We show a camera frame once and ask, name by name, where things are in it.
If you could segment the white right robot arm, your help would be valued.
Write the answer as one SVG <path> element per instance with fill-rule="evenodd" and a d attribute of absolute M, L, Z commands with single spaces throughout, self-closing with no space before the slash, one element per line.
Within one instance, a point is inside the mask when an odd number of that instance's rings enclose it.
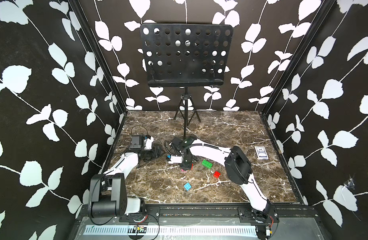
<path fill-rule="evenodd" d="M 165 141 L 164 146 L 167 151 L 173 150 L 169 152 L 171 157 L 181 157 L 181 167 L 184 170 L 191 169 L 193 157 L 203 157 L 224 166 L 228 178 L 239 185 L 246 194 L 256 217 L 269 217 L 272 203 L 258 186 L 251 162 L 240 147 L 218 147 L 196 137 L 184 140 L 175 137 L 172 141 Z"/>

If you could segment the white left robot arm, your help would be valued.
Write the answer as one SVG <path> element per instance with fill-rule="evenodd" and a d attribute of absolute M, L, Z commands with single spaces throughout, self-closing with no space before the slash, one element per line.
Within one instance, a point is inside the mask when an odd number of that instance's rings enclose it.
<path fill-rule="evenodd" d="M 102 174 L 94 175 L 90 183 L 88 216 L 94 218 L 114 218 L 134 215 L 142 222 L 147 217 L 145 201 L 129 198 L 126 178 L 139 160 L 148 162 L 161 157 L 164 151 L 153 144 L 150 135 L 131 137 L 131 144 L 121 154 L 117 163 Z"/>

